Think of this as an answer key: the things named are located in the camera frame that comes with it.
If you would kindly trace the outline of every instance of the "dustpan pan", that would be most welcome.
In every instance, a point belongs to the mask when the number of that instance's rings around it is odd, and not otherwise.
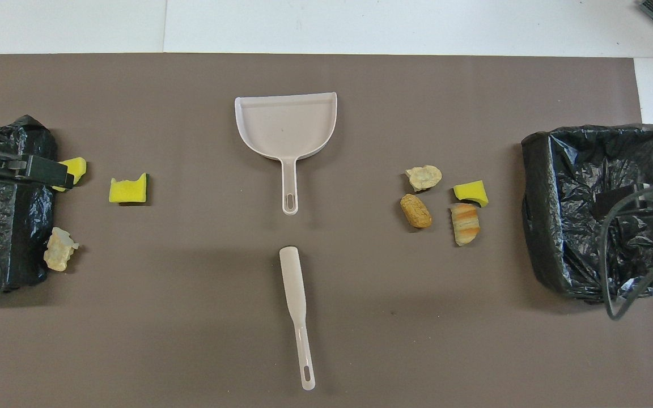
[[[337,122],[337,94],[239,97],[235,108],[244,143],[282,163],[283,212],[296,214],[296,160],[315,155],[329,142]]]

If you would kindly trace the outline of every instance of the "black plastic bag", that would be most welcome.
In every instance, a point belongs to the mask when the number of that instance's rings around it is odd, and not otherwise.
[[[57,160],[54,137],[31,116],[0,127],[0,151]],[[43,255],[52,233],[51,189],[0,182],[0,292],[47,278]]]
[[[593,195],[653,184],[653,125],[559,127],[526,137],[523,226],[537,279],[559,294],[601,302]],[[625,297],[653,265],[653,219],[609,229],[609,292]],[[640,297],[653,296],[653,282]]]

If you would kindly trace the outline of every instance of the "yellow sponge piece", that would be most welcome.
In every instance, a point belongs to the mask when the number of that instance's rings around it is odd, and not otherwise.
[[[145,202],[145,191],[147,191],[147,173],[143,173],[135,181],[109,181],[110,202]]]
[[[60,164],[67,166],[67,173],[75,176],[74,184],[77,184],[77,182],[80,181],[80,177],[82,177],[82,175],[87,172],[87,162],[83,158],[73,158],[70,160],[61,161]],[[65,191],[65,189],[56,188],[56,186],[53,186],[52,188],[61,192]]]
[[[458,199],[469,199],[477,202],[481,207],[487,206],[487,194],[485,194],[485,186],[482,185],[482,180],[458,184],[454,186],[453,190],[455,191],[455,197],[458,197]]]

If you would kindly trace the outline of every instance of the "brown mat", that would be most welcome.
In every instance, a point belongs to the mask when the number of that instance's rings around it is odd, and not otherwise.
[[[236,96],[336,91],[329,144],[279,164],[241,141]],[[653,299],[621,322],[536,282],[519,141],[641,121],[630,59],[0,55],[0,125],[31,114],[83,156],[57,225],[70,274],[0,296],[0,406],[653,406]],[[415,232],[402,172],[433,164]],[[109,179],[151,174],[147,206]],[[453,242],[454,184],[485,180]],[[300,388],[278,251],[302,254],[316,389]]]

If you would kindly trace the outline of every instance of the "spatula handle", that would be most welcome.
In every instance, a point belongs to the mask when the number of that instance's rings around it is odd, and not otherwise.
[[[296,160],[281,160],[281,162],[283,213],[292,216],[299,211],[299,200],[296,194]]]
[[[316,381],[314,380],[314,368],[311,365],[311,351],[309,350],[309,336],[306,333],[306,326],[295,325],[296,349],[299,354],[299,371],[301,372],[301,387],[305,390],[313,390]]]

